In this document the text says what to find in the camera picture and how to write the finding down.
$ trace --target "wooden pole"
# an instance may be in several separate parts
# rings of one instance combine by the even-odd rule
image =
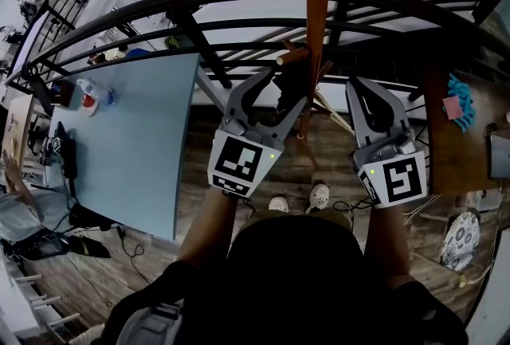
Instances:
[[[317,77],[319,75],[320,58],[322,57],[322,45],[324,41],[324,30],[326,28],[326,17],[328,15],[328,0],[306,0],[307,11],[307,43],[310,51],[310,93],[308,95],[308,107],[303,113],[300,121],[298,138],[306,143],[305,137],[310,124],[310,111],[313,96],[316,91]]]

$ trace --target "white shoe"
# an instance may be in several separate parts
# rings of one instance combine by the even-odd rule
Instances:
[[[329,202],[329,186],[320,183],[315,185],[310,193],[310,206],[305,213],[309,214],[313,208],[324,209]]]
[[[271,199],[271,202],[269,203],[269,210],[279,210],[280,212],[288,213],[288,203],[285,198],[276,196]]]

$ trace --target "wooden rod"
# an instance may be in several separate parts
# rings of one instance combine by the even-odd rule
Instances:
[[[285,47],[288,49],[288,50],[296,50],[296,46],[294,46],[294,44],[289,40],[289,39],[284,39],[284,45]]]
[[[333,67],[333,62],[332,61],[327,61],[326,63],[324,63],[324,65],[322,66],[321,70],[319,71],[319,77],[317,78],[317,83],[319,83],[322,78],[324,77],[324,75],[326,73],[329,72],[329,70]]]
[[[299,59],[306,59],[307,57],[308,57],[307,48],[292,50],[289,53],[277,57],[277,65],[279,66],[286,65],[287,63],[298,61]]]
[[[324,30],[326,29],[326,17],[328,16],[328,0],[306,0],[307,11],[307,44],[310,49],[310,92],[308,106],[304,110],[300,122],[300,139],[306,144],[308,126],[310,124],[310,111],[315,94],[317,77],[319,75],[320,59],[322,57],[322,45],[324,42]]]

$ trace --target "backpack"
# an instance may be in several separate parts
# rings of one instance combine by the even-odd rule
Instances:
[[[37,7],[35,5],[29,4],[26,1],[22,0],[22,3],[19,6],[19,11],[22,17],[27,21],[32,21],[33,17],[37,13]]]

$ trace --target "table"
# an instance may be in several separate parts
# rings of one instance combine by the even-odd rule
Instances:
[[[442,99],[447,97],[449,71],[430,66],[423,74],[430,142],[430,193],[459,195],[471,190],[498,187],[498,181],[488,177],[488,150],[485,128],[490,123],[505,127],[504,115],[510,111],[510,92],[477,77],[453,72],[471,88],[473,107],[477,115],[466,133],[442,111]]]
[[[79,88],[68,109],[55,107],[50,133],[61,121],[76,140],[81,205],[145,233],[174,238],[198,61],[198,54],[156,57],[77,75],[119,94],[117,105],[100,105],[91,117],[79,111]],[[54,163],[47,172],[49,185],[59,187],[60,167]]]

